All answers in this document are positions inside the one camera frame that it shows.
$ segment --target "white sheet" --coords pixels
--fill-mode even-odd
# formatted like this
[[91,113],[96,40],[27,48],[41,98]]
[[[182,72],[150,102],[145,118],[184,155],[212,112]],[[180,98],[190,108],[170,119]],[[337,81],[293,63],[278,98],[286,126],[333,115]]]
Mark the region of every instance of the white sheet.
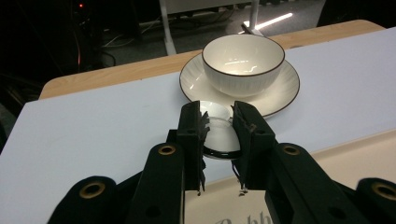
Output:
[[[396,128],[396,29],[287,50],[296,100],[268,119],[279,142],[316,151]],[[179,73],[29,103],[0,156],[0,223],[44,223],[80,179],[139,172],[188,102]],[[214,181],[232,175],[209,161]]]

